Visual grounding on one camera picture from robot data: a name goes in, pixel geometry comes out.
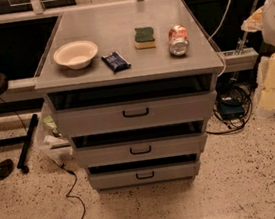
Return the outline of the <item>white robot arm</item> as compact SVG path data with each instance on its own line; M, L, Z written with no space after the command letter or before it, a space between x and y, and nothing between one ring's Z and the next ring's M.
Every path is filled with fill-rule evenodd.
M241 29L251 33L261 32L263 42L275 48L275 0L264 2L241 24ZM268 118L275 115L275 50L270 57L261 58L261 63L258 71L262 81L256 90L257 116Z

